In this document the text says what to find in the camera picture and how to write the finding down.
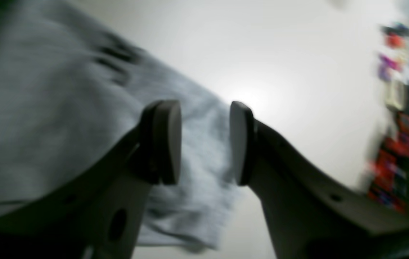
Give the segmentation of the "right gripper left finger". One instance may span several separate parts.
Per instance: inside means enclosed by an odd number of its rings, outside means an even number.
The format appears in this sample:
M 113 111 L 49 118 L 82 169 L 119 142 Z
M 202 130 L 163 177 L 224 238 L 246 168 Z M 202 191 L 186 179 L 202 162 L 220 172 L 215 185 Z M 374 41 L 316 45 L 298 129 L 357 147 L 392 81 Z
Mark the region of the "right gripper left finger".
M 181 108 L 159 100 L 94 166 L 0 217 L 0 259 L 130 259 L 153 185 L 180 178 Z

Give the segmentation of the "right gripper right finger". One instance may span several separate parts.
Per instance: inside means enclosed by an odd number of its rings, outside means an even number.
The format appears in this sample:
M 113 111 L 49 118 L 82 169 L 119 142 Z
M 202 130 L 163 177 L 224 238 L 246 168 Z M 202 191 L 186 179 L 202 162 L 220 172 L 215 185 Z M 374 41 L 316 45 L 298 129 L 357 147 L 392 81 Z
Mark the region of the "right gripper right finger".
M 260 200 L 278 259 L 409 259 L 409 217 L 323 173 L 282 135 L 230 106 L 234 178 Z

